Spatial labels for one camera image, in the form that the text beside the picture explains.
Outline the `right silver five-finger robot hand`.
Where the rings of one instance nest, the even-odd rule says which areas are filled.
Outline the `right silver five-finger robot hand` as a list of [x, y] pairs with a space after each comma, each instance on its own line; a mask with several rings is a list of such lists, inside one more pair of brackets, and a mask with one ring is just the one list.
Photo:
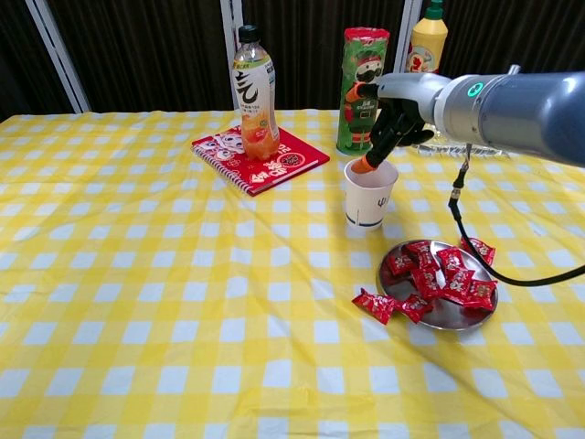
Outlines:
[[388, 73], [359, 82], [352, 99], [374, 99], [381, 111], [370, 131], [370, 150], [351, 165], [356, 174], [376, 170], [397, 146], [419, 145], [433, 137], [424, 125], [434, 123], [437, 96], [451, 82], [436, 73]]

